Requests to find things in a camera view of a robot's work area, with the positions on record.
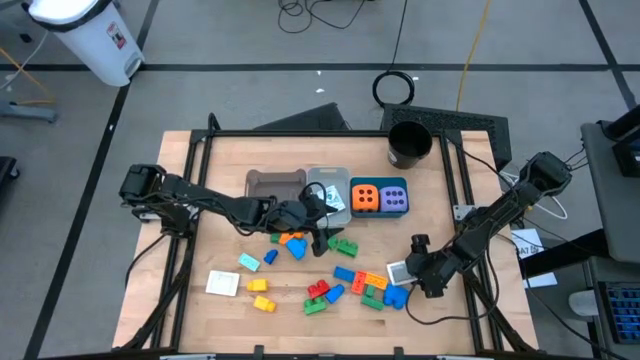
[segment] red lego brick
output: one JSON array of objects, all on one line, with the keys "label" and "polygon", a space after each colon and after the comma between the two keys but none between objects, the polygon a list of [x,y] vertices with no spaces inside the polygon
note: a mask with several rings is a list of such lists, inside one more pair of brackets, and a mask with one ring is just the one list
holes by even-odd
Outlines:
[{"label": "red lego brick", "polygon": [[311,285],[307,288],[311,300],[328,293],[329,290],[329,284],[324,280],[320,280],[316,285]]},{"label": "red lego brick", "polygon": [[356,271],[356,277],[353,279],[353,285],[351,286],[351,292],[358,295],[364,293],[364,280],[367,278],[367,273],[364,271]]}]

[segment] sticker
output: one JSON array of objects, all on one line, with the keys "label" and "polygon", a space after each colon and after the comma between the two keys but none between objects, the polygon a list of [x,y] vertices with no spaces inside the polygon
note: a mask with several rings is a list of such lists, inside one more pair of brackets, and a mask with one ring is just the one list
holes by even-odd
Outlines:
[{"label": "sticker", "polygon": [[109,24],[109,27],[107,28],[107,35],[111,37],[111,40],[113,40],[118,49],[122,49],[127,44],[127,39],[125,39],[115,21]]},{"label": "sticker", "polygon": [[398,162],[398,158],[396,158],[396,156],[393,155],[391,151],[389,151],[389,161],[391,161],[392,164],[395,164]]}]

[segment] blue lego brick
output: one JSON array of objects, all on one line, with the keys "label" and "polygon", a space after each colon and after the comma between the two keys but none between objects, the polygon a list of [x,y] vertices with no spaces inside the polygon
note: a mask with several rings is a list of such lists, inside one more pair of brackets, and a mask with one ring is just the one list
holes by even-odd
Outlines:
[{"label": "blue lego brick", "polygon": [[353,279],[356,277],[356,272],[336,266],[336,269],[333,270],[333,277],[352,283]]},{"label": "blue lego brick", "polygon": [[278,250],[273,249],[273,250],[269,250],[267,252],[267,255],[264,256],[264,262],[266,262],[267,264],[271,265],[273,264],[273,260],[276,259],[276,256],[278,256]]},{"label": "blue lego brick", "polygon": [[400,286],[393,286],[391,284],[387,285],[387,289],[384,291],[384,296],[382,297],[382,301],[385,305],[393,305],[396,310],[402,310],[408,300],[409,290]]},{"label": "blue lego brick", "polygon": [[252,258],[251,256],[245,253],[242,253],[242,255],[240,255],[238,262],[240,263],[240,265],[243,265],[244,267],[246,267],[251,271],[256,271],[258,270],[258,267],[260,267],[260,261]]},{"label": "blue lego brick", "polygon": [[334,286],[331,290],[329,290],[329,292],[326,293],[324,297],[327,298],[327,301],[330,304],[333,304],[334,302],[338,301],[338,299],[340,298],[340,296],[342,296],[342,294],[344,294],[344,286],[342,286],[341,284],[338,284]]},{"label": "blue lego brick", "polygon": [[287,241],[287,249],[291,252],[296,260],[302,260],[307,248],[307,240],[305,239],[291,239]]}]

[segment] black cup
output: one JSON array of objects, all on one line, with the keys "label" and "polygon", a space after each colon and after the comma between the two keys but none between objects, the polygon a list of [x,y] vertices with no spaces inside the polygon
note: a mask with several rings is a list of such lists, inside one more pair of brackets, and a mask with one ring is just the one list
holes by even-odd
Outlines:
[{"label": "black cup", "polygon": [[415,121],[403,121],[389,130],[389,162],[398,169],[410,169],[431,151],[433,140],[427,128]]}]

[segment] orange dice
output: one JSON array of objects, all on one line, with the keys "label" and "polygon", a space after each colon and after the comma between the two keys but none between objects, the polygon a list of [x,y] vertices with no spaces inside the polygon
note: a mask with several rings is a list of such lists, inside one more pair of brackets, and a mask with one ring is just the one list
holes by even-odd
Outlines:
[{"label": "orange dice", "polygon": [[351,207],[354,211],[377,212],[380,205],[378,189],[373,185],[356,185],[351,189]]}]

